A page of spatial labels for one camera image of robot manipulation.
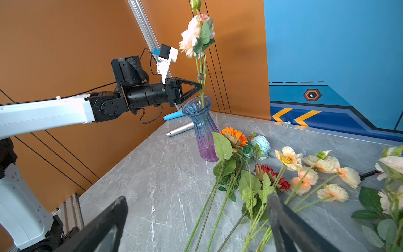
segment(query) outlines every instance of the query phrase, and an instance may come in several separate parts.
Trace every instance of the black strap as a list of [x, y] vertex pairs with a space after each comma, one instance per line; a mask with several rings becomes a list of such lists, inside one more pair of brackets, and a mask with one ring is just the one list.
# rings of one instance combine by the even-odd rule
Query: black strap
[[140, 74], [140, 77], [142, 79], [145, 79], [148, 83], [150, 82], [150, 77], [148, 76], [147, 72], [144, 71], [144, 69], [141, 68], [141, 66], [139, 66], [139, 64], [137, 64], [137, 62], [135, 62], [135, 60], [130, 57], [127, 59], [127, 62], [130, 63], [130, 65], [136, 69], [136, 71]]

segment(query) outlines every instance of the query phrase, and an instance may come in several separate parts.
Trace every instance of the glass vase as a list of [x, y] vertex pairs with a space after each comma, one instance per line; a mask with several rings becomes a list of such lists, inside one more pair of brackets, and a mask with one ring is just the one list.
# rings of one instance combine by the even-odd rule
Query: glass vase
[[202, 99], [199, 96], [188, 101], [183, 106], [182, 112], [192, 119], [194, 123], [200, 156], [208, 162], [215, 162], [218, 161], [218, 157], [214, 151], [214, 140], [211, 133], [219, 131], [210, 116], [210, 97], [204, 96], [204, 106], [202, 108]]

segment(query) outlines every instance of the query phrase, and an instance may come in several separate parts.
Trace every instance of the orange wall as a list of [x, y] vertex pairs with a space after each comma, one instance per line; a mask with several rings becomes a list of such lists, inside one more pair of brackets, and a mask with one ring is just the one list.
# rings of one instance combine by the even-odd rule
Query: orange wall
[[[159, 43], [179, 47], [192, 19], [188, 0], [143, 0]], [[212, 110], [270, 120], [264, 6], [261, 0], [202, 0], [201, 12], [214, 19], [215, 44], [206, 50], [206, 94]], [[194, 59], [179, 53], [173, 76], [196, 81]]]
[[[139, 55], [147, 46], [126, 0], [3, 0], [0, 17], [0, 89], [15, 102], [68, 96], [111, 83], [110, 61]], [[144, 57], [142, 64], [150, 74], [148, 60]], [[150, 78], [159, 81], [158, 76]], [[0, 92], [0, 104], [10, 102]], [[174, 111], [164, 106], [163, 115]], [[159, 113], [160, 108], [149, 107], [143, 121]], [[163, 123], [162, 116], [149, 125], [140, 124], [139, 118], [127, 112], [112, 121], [34, 132], [43, 143], [30, 133], [17, 136], [33, 150], [12, 137], [17, 164], [40, 202], [53, 211], [74, 192], [82, 194]], [[0, 237], [0, 251], [6, 251], [12, 241], [2, 228]]]

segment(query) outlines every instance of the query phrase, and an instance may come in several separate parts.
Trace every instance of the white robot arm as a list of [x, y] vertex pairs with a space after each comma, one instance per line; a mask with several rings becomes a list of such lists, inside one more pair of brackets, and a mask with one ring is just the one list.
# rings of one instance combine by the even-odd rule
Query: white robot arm
[[[16, 164], [10, 136], [78, 123], [103, 122], [146, 106], [171, 106], [184, 102], [201, 84], [172, 77], [166, 79], [178, 50], [161, 46], [158, 73], [161, 82], [150, 84], [138, 56], [112, 60], [114, 92], [0, 105], [0, 224], [23, 252], [52, 251], [60, 245], [62, 223], [40, 204]], [[181, 85], [195, 86], [182, 94]]]

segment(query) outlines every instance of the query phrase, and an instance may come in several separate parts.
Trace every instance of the gray marble table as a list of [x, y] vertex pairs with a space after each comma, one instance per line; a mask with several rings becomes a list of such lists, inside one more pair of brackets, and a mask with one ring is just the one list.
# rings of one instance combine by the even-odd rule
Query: gray marble table
[[[211, 113], [219, 129], [232, 126], [245, 134], [251, 131], [266, 136], [271, 145], [270, 158], [262, 161], [276, 172], [281, 167], [274, 150], [291, 146], [304, 156], [321, 150], [332, 150], [331, 155], [340, 160], [342, 166], [356, 169], [360, 174], [373, 169], [382, 150], [396, 142], [359, 137], [332, 131], [317, 130], [280, 123], [250, 119], [220, 113]], [[204, 161], [198, 152], [194, 130], [174, 137], [165, 133], [189, 122], [181, 117], [165, 122], [151, 136], [128, 154], [98, 182], [80, 196], [80, 204], [85, 223], [89, 223], [119, 196], [125, 196], [129, 213], [120, 243], [119, 251], [183, 251], [197, 221], [204, 202], [215, 182], [212, 168], [215, 163]], [[296, 173], [286, 171], [288, 180]], [[328, 178], [320, 174], [320, 181]], [[302, 212], [300, 216], [343, 252], [382, 251], [369, 244], [361, 231], [364, 221], [350, 218], [353, 211], [362, 209], [358, 201], [359, 188], [353, 190], [339, 178], [335, 183], [349, 193], [347, 202], [320, 203]], [[380, 189], [382, 183], [375, 177], [365, 179], [360, 186]], [[228, 201], [214, 237], [211, 251], [217, 251], [225, 237], [241, 215], [242, 200], [236, 193], [237, 202]], [[217, 191], [215, 203], [207, 221], [199, 251], [206, 251], [211, 230], [219, 213], [224, 193]], [[290, 205], [298, 203], [295, 198]], [[249, 224], [240, 225], [233, 233], [223, 251], [241, 251]], [[191, 245], [194, 251], [198, 239]], [[256, 236], [250, 245], [255, 251], [263, 234]], [[274, 241], [265, 251], [275, 251]]]

